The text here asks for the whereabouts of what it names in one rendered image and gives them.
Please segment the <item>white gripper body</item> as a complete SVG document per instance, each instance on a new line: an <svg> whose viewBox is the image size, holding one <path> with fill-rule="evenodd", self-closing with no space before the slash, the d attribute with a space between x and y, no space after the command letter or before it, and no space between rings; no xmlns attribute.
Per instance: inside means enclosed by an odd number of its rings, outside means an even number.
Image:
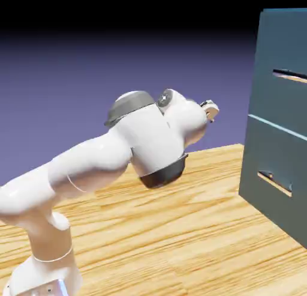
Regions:
<svg viewBox="0 0 307 296"><path fill-rule="evenodd" d="M212 100L206 100L200 104L206 112L206 117L210 122L214 122L215 117L219 113L219 107Z"/></svg>

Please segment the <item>blue-grey painted cabinet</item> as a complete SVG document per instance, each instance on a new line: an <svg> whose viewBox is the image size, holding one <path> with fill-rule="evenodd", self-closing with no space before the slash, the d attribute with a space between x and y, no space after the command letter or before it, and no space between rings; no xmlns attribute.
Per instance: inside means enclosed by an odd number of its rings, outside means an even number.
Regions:
<svg viewBox="0 0 307 296"><path fill-rule="evenodd" d="M307 248L307 8L260 14L239 195Z"/></svg>

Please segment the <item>blue-grey drawer front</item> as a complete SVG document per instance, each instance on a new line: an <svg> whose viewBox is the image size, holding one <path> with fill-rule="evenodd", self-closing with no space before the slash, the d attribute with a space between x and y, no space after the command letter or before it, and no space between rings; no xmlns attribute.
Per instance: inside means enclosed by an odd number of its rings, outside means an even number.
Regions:
<svg viewBox="0 0 307 296"><path fill-rule="evenodd" d="M292 197L259 178L258 171L292 183ZM249 116L239 194L307 248L307 139Z"/></svg>
<svg viewBox="0 0 307 296"><path fill-rule="evenodd" d="M307 74L307 8L260 14L249 115L307 137L307 84L273 75Z"/></svg>

